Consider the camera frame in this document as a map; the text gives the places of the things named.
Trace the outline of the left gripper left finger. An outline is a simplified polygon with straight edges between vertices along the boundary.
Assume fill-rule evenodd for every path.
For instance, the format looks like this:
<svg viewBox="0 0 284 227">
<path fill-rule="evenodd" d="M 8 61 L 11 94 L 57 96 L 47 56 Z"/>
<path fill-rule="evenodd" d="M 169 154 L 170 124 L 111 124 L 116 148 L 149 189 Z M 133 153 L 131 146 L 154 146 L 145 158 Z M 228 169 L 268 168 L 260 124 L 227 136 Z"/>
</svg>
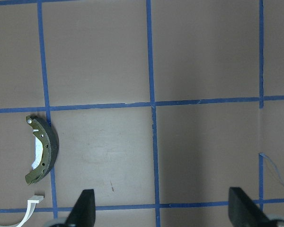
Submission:
<svg viewBox="0 0 284 227">
<path fill-rule="evenodd" d="M 72 211 L 67 217 L 65 227 L 93 227 L 96 221 L 95 194 L 93 189 L 83 190 Z"/>
</svg>

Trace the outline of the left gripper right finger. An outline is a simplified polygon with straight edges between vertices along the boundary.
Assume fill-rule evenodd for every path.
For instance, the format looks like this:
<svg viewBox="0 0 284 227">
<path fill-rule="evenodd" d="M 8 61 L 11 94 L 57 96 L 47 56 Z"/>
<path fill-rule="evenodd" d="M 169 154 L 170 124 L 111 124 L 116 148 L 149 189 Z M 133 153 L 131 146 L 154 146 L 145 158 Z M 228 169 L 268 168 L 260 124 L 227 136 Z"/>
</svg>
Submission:
<svg viewBox="0 0 284 227">
<path fill-rule="evenodd" d="M 275 226 L 240 187 L 229 188 L 228 217 L 233 227 Z"/>
</svg>

